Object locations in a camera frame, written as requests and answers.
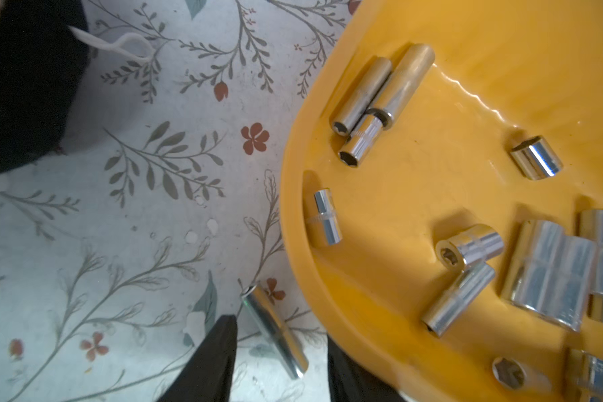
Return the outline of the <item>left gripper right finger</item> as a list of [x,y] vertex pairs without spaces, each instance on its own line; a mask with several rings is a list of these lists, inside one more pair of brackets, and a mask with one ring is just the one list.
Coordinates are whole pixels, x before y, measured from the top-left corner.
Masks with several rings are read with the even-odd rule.
[[332,402],[402,402],[390,385],[352,360],[328,338],[328,389]]

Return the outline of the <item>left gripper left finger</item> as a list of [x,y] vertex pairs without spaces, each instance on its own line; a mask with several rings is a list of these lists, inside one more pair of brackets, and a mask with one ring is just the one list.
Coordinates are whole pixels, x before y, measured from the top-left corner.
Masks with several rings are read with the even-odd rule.
[[221,316],[158,401],[229,401],[237,336],[236,317]]

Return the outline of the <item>long thick silver socket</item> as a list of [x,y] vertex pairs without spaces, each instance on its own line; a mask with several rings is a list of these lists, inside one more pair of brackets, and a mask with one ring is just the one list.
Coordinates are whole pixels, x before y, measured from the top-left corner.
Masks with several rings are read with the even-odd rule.
[[565,236],[552,268],[541,315],[544,320],[578,333],[586,313],[598,246],[578,236]]
[[564,234],[564,228],[552,221],[530,219],[521,224],[500,294],[504,301],[516,308],[542,314]]

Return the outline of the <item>slim long silver socket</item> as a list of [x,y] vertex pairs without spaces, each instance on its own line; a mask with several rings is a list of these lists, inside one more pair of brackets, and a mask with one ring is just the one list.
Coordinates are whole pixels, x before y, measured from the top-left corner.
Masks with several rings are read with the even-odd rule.
[[376,56],[371,60],[361,77],[355,82],[353,90],[344,98],[341,106],[334,113],[331,129],[336,134],[346,137],[352,132],[391,71],[392,62],[389,59]]

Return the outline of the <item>yellow plastic storage box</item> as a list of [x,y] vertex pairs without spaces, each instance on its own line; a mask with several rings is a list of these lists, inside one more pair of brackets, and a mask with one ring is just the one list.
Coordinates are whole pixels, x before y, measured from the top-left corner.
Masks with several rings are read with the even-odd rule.
[[[413,44],[435,64],[395,125],[359,167],[338,158],[330,127],[375,56]],[[564,164],[532,181],[509,151],[544,137]],[[330,189],[342,240],[318,241],[313,194]],[[574,232],[603,209],[603,1],[364,1],[303,107],[286,145],[281,227],[303,295],[330,338],[384,382],[419,401],[528,401],[492,375],[497,357],[545,374],[563,398],[564,357],[603,359],[603,324],[579,333],[499,297],[519,226],[552,220]],[[506,251],[495,280],[441,337],[421,322],[455,272],[437,241],[474,224]]]

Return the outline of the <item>plush doll on table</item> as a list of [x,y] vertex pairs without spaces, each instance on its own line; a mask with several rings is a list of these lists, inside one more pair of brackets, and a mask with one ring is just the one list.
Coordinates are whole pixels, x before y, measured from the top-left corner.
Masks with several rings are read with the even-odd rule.
[[80,1],[0,1],[0,174],[60,144],[88,64]]

